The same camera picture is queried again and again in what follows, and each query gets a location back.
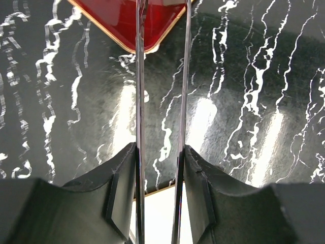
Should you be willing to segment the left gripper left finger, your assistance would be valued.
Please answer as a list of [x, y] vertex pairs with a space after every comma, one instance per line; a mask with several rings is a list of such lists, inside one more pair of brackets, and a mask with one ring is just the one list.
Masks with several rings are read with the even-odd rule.
[[1, 243], [127, 243], [136, 145], [59, 187], [1, 180]]

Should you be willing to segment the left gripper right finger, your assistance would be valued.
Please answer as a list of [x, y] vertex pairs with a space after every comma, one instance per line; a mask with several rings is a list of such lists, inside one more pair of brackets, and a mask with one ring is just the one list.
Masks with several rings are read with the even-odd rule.
[[185, 148], [194, 243], [324, 243], [324, 184], [247, 185]]

